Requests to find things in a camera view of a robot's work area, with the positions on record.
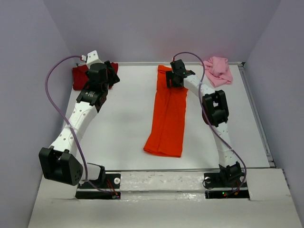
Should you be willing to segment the orange t-shirt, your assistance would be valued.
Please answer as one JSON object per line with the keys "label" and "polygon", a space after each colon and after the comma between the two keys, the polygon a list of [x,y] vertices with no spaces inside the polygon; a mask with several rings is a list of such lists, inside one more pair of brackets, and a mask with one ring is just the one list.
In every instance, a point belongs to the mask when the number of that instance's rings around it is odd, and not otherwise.
{"label": "orange t-shirt", "polygon": [[151,133],[143,150],[155,156],[179,158],[183,150],[188,90],[168,88],[166,72],[171,68],[159,65]]}

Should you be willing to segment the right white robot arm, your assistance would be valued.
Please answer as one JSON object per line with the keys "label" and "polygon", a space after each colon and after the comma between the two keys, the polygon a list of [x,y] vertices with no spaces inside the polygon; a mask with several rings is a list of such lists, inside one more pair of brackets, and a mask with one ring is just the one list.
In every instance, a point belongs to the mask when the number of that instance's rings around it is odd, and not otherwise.
{"label": "right white robot arm", "polygon": [[209,126],[218,151],[219,172],[205,173],[205,188],[231,188],[229,194],[236,194],[246,181],[245,163],[230,145],[228,133],[228,104],[223,90],[214,90],[203,83],[192,70],[187,70],[183,61],[170,62],[171,70],[166,72],[168,88],[186,88],[199,99],[202,118]]}

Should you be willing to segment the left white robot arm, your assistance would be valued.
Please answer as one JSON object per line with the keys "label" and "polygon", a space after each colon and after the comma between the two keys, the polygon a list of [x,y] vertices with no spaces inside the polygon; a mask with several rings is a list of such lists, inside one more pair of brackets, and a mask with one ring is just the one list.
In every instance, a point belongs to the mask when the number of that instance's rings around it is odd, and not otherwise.
{"label": "left white robot arm", "polygon": [[75,186],[89,181],[99,188],[105,183],[104,168],[90,172],[80,142],[91,121],[106,101],[109,89],[120,81],[110,61],[88,65],[88,81],[76,99],[69,118],[59,136],[47,148],[41,148],[38,157],[45,179]]}

